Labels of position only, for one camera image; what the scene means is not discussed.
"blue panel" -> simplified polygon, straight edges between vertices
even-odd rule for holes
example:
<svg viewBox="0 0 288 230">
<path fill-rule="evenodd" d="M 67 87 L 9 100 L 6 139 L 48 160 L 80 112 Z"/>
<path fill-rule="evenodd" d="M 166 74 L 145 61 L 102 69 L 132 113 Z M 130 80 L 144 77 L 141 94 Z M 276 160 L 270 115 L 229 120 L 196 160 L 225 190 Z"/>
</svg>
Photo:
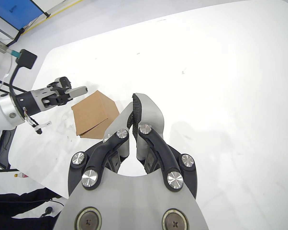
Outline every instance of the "blue panel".
<svg viewBox="0 0 288 230">
<path fill-rule="evenodd" d="M 18 30 L 42 13 L 30 0 L 0 0 L 0 17 Z"/>
</svg>

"yellow floor line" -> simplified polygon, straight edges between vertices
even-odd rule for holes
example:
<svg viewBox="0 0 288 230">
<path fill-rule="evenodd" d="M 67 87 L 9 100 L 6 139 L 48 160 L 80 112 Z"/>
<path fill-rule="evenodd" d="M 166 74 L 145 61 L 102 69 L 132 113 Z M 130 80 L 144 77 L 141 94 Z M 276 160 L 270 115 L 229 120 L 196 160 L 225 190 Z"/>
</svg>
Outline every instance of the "yellow floor line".
<svg viewBox="0 0 288 230">
<path fill-rule="evenodd" d="M 26 30 L 23 34 L 25 34 L 25 33 L 28 32 L 28 31 L 31 31 L 33 28 L 37 27 L 37 26 L 40 25 L 41 23 L 43 23 L 43 22 L 45 22 L 46 20 L 54 17 L 55 15 L 58 15 L 58 14 L 61 13 L 62 11 L 65 11 L 66 9 L 74 6 L 75 4 L 77 4 L 77 3 L 81 2 L 81 1 L 83 1 L 83 0 L 79 0 L 79 1 L 77 1 L 77 2 L 75 2 L 75 3 L 73 3 L 73 4 L 71 4 L 71 5 L 69 5 L 69 6 L 67 6 L 67 7 L 65 7 L 64 9 L 62 9 L 62 10 L 60 10 L 60 11 L 54 13 L 54 14 L 51 14 L 50 17 L 48 17 L 48 18 L 42 20 L 41 22 L 37 23 L 36 25 L 30 27 L 30 28 L 29 28 L 28 30 Z"/>
</svg>

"metal bolt cap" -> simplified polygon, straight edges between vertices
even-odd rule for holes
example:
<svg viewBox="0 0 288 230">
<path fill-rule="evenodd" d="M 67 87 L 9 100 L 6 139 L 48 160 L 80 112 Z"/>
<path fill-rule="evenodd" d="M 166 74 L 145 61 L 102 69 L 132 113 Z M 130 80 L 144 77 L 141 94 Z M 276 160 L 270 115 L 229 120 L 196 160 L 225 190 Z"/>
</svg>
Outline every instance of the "metal bolt cap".
<svg viewBox="0 0 288 230">
<path fill-rule="evenodd" d="M 81 183 L 84 187 L 92 187 L 98 178 L 98 174 L 95 170 L 89 169 L 84 172 L 83 177 L 81 178 Z"/>
<path fill-rule="evenodd" d="M 72 157 L 72 163 L 75 165 L 79 165 L 83 162 L 83 160 L 85 159 L 85 155 L 83 152 L 78 152 L 76 154 L 73 155 Z"/>
<path fill-rule="evenodd" d="M 189 155 L 183 155 L 181 161 L 186 167 L 192 167 L 194 164 L 193 158 Z"/>
<path fill-rule="evenodd" d="M 183 177 L 179 172 L 172 171 L 167 174 L 167 182 L 174 189 L 181 189 L 183 186 Z"/>
<path fill-rule="evenodd" d="M 120 139 L 124 139 L 127 137 L 128 135 L 128 132 L 126 131 L 126 129 L 119 129 L 117 132 L 116 132 L 117 136 L 120 138 Z"/>
<path fill-rule="evenodd" d="M 149 125 L 141 125 L 140 132 L 143 134 L 149 134 L 151 132 L 151 127 Z"/>
<path fill-rule="evenodd" d="M 103 141 L 106 142 L 111 136 L 112 136 L 112 134 L 110 134 L 110 133 L 106 134 Z"/>
<path fill-rule="evenodd" d="M 16 117 L 16 114 L 15 114 L 14 112 L 12 112 L 12 113 L 9 114 L 9 117 L 10 117 L 10 118 L 15 118 L 15 117 Z"/>
</svg>

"screw head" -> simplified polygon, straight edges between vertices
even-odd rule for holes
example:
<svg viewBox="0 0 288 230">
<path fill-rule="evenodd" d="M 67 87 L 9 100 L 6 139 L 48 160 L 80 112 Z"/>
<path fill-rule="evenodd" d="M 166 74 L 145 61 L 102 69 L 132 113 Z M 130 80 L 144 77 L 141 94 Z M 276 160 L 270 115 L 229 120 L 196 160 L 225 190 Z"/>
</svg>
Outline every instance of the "screw head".
<svg viewBox="0 0 288 230">
<path fill-rule="evenodd" d="M 189 222 L 187 217 L 177 209 L 167 210 L 162 218 L 163 230 L 188 230 Z"/>
<path fill-rule="evenodd" d="M 120 139 L 124 139 L 127 137 L 127 134 L 128 132 L 126 131 L 126 129 L 119 129 L 117 132 L 116 132 L 117 136 L 120 138 Z"/>
<path fill-rule="evenodd" d="M 98 174 L 95 170 L 89 169 L 84 172 L 83 177 L 81 178 L 81 183 L 84 187 L 92 187 L 98 178 Z"/>
<path fill-rule="evenodd" d="M 72 163 L 75 165 L 79 165 L 83 162 L 84 159 L 85 159 L 85 154 L 83 152 L 78 152 L 73 155 Z"/>
<path fill-rule="evenodd" d="M 112 134 L 110 134 L 110 133 L 106 134 L 103 141 L 106 142 L 111 136 L 112 136 Z"/>
<path fill-rule="evenodd" d="M 79 220 L 81 230 L 95 230 L 98 225 L 98 217 L 94 212 L 86 212 Z"/>
<path fill-rule="evenodd" d="M 15 114 L 14 112 L 12 112 L 12 113 L 9 114 L 9 117 L 10 117 L 10 118 L 15 118 L 15 117 L 16 117 L 16 114 Z"/>
<path fill-rule="evenodd" d="M 76 216 L 75 229 L 100 230 L 101 221 L 101 214 L 96 208 L 86 207 Z"/>
<path fill-rule="evenodd" d="M 181 161 L 186 167 L 192 167 L 194 164 L 193 158 L 189 155 L 183 155 Z"/>
<path fill-rule="evenodd" d="M 167 182 L 174 189 L 181 189 L 183 186 L 183 177 L 179 172 L 172 171 L 167 174 Z"/>
<path fill-rule="evenodd" d="M 143 134 L 149 134 L 151 132 L 151 127 L 149 125 L 141 125 L 140 132 Z"/>
</svg>

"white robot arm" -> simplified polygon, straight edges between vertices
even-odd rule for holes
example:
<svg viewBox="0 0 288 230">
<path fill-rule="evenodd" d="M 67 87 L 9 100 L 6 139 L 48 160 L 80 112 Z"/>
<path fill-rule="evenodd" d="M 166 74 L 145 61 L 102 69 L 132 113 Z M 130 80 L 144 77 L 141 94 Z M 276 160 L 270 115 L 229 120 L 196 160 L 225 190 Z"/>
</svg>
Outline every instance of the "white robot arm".
<svg viewBox="0 0 288 230">
<path fill-rule="evenodd" d="M 21 67 L 31 69 L 37 56 L 22 49 L 20 53 L 11 51 L 16 56 L 17 66 L 10 80 L 10 94 L 0 95 L 0 131 L 13 130 L 27 119 L 38 134 L 42 133 L 39 124 L 31 118 L 32 115 L 46 111 L 57 105 L 65 105 L 77 96 L 87 93 L 85 86 L 72 89 L 70 81 L 66 77 L 57 78 L 46 88 L 28 91 L 16 95 L 13 91 L 13 80 Z"/>
</svg>

